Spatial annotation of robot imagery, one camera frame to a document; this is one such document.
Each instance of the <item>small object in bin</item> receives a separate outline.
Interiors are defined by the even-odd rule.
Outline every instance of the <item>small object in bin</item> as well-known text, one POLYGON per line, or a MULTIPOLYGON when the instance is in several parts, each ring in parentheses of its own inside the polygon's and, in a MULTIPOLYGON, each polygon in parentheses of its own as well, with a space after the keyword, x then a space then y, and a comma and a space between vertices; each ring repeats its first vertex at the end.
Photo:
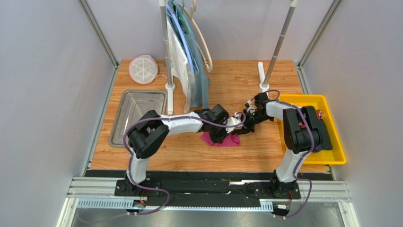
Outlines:
POLYGON ((322 150, 322 146, 317 146, 312 152, 318 153, 321 150, 322 150))
POLYGON ((316 115, 318 119, 322 119, 322 111, 321 110, 316 110, 316 115))

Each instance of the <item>magenta fabric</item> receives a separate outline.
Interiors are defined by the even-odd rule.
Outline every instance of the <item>magenta fabric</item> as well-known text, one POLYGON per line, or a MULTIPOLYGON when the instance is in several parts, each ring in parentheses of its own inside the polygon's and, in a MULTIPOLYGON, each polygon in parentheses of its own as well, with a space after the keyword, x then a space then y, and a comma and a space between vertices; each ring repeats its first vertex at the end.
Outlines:
POLYGON ((241 141, 239 140, 239 135, 228 135, 222 143, 213 143, 210 139, 210 135, 208 132, 205 132, 200 137, 201 140, 206 142, 210 146, 214 147, 238 147, 241 145, 241 141))

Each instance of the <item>metal tray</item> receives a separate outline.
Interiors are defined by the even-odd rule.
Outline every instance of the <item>metal tray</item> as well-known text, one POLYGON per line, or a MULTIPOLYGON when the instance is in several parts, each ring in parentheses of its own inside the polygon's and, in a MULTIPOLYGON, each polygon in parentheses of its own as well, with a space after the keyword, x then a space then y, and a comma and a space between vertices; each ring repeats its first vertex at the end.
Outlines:
POLYGON ((123 147, 124 132, 147 111, 155 110, 158 114, 165 114, 166 99, 165 91, 127 90, 123 92, 109 137, 109 145, 123 147))

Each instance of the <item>teal cloth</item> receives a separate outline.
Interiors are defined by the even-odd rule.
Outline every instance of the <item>teal cloth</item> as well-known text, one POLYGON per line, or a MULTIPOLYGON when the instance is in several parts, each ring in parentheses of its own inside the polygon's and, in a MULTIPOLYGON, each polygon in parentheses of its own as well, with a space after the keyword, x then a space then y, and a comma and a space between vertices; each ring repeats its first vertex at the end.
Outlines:
POLYGON ((204 62, 202 55, 197 48, 196 38, 194 37, 191 28, 188 26, 189 24, 186 21, 182 9, 177 7, 177 4, 176 2, 174 2, 174 0, 171 0, 168 3, 170 4, 170 6, 172 6, 172 9, 177 14, 179 24, 184 31, 185 39, 190 48, 190 54, 192 55, 192 59, 194 60, 193 65, 196 65, 194 70, 194 89, 192 94, 191 107, 203 106, 203 109, 209 108, 210 79, 207 77, 206 72, 204 71, 204 62))

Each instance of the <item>white pole base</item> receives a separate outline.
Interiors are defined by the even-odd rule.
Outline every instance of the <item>white pole base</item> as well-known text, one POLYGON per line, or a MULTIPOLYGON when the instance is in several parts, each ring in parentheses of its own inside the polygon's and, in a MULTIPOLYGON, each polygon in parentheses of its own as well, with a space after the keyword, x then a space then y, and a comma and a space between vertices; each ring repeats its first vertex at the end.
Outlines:
POLYGON ((267 84, 267 85, 264 85, 263 83, 260 83, 260 84, 259 84, 259 91, 260 91, 260 92, 268 91, 269 88, 270 88, 270 85, 269 85, 269 84, 267 84))
POLYGON ((257 70, 259 71, 259 79, 260 79, 259 91, 260 92, 268 91, 270 85, 269 84, 267 84, 267 85, 263 84, 264 77, 265 77, 264 68, 263 68, 263 62, 260 61, 260 62, 257 63, 257 70))
POLYGON ((174 114, 174 91, 176 86, 174 83, 170 86, 168 83, 165 84, 165 89, 168 92, 168 115, 174 114))

